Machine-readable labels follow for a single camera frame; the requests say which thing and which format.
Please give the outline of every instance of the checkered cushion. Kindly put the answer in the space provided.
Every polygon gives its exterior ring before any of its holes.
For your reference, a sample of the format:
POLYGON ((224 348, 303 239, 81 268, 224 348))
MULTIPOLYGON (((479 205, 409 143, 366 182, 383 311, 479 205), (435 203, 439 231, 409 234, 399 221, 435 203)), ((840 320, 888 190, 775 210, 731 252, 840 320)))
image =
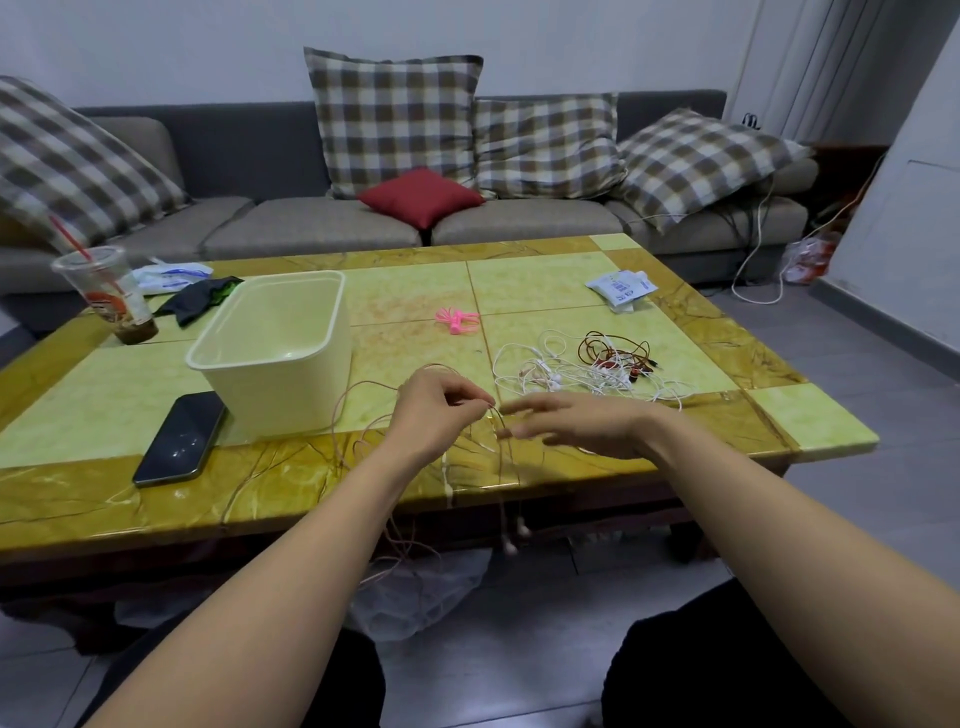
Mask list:
POLYGON ((690 109, 671 111, 617 147, 627 174, 611 194, 660 232, 810 153, 690 109))
POLYGON ((584 199, 623 177, 616 94, 477 99, 477 184, 500 198, 584 199))
POLYGON ((479 56, 364 61, 304 48, 330 175, 328 196, 363 190, 416 167, 471 189, 473 91, 479 56))
POLYGON ((29 82, 0 76, 0 212, 48 239, 57 215, 92 246, 188 202, 115 136, 29 82))

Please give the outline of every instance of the black cloth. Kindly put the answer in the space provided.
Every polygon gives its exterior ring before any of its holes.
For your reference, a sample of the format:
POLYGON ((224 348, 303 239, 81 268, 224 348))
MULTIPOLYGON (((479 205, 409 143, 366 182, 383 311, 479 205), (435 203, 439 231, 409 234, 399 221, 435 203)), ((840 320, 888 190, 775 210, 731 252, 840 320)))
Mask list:
MULTIPOLYGON (((104 682, 77 723, 83 726, 120 687, 143 659, 153 652, 189 613, 168 619, 152 629, 120 654, 109 667, 104 682)), ((376 645, 366 635, 343 629, 333 645, 324 679, 320 681, 313 702, 301 724, 314 726, 351 726, 378 728, 387 683, 376 654, 376 645)))
POLYGON ((187 328, 199 319, 211 306, 220 305, 243 279, 227 276, 222 279, 198 280, 175 293, 156 310, 156 316, 177 317, 180 328, 187 328))
POLYGON ((736 579, 635 622, 613 657, 605 728, 850 726, 736 579))

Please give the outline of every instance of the red straw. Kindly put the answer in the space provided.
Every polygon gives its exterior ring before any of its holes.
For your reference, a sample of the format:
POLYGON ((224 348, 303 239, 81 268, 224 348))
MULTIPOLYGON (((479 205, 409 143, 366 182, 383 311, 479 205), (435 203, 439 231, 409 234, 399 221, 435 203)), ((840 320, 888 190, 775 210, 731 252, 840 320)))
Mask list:
POLYGON ((77 252, 80 253, 83 257, 89 260, 91 263, 95 262, 93 255, 90 254, 90 251, 87 250, 83 245, 78 242, 77 238, 70 234, 70 231, 66 226, 60 221, 56 215, 50 215, 50 222, 53 223, 54 227, 60 231, 60 234, 66 238, 66 241, 70 243, 74 248, 77 249, 77 252))
MULTIPOLYGON (((56 215, 50 215, 50 222, 53 223, 54 227, 58 231, 60 231, 60 234, 64 238, 66 238, 66 241, 70 243, 70 245, 72 245, 74 248, 77 249, 77 253, 85 257, 89 262, 96 265, 97 261, 94 260, 93 255, 90 254, 90 251, 87 250, 83 245, 81 245, 80 241, 77 240, 77 238, 75 238, 73 235, 70 234, 70 231, 66 228, 63 222, 61 222, 56 215)), ((113 289, 116 290, 116 292, 119 293, 121 297, 125 295, 123 288, 121 288, 120 284, 113 279, 113 276, 111 276, 106 271, 98 270, 97 272, 100 275, 100 278, 103 280, 103 282, 109 286, 112 286, 113 289)))

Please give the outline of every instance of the tissue packet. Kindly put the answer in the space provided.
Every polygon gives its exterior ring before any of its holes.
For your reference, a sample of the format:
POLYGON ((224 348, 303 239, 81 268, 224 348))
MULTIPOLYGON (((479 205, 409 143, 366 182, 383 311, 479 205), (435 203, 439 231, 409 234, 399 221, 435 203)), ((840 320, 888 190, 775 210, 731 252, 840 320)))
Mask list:
POLYGON ((643 271, 610 273, 589 281, 587 288, 603 296, 615 313, 632 311, 634 301, 657 290, 657 286, 650 282, 643 271))
POLYGON ((202 263, 158 263, 133 271, 133 277, 145 296, 177 293, 191 283, 210 278, 213 269, 202 263))

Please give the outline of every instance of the hand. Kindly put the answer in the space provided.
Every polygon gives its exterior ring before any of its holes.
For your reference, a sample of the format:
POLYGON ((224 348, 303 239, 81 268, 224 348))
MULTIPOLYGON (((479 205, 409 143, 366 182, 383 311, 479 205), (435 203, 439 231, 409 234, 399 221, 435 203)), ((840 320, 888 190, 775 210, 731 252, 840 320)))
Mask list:
POLYGON ((527 395, 506 402, 500 412, 526 414, 498 431, 499 438, 546 435, 545 445, 570 445, 623 459, 652 458, 645 433, 654 431, 662 418, 678 416, 662 404, 569 392, 527 395))
POLYGON ((417 369, 399 389, 384 442, 398 444, 422 468, 495 404, 469 379, 436 368, 417 369))

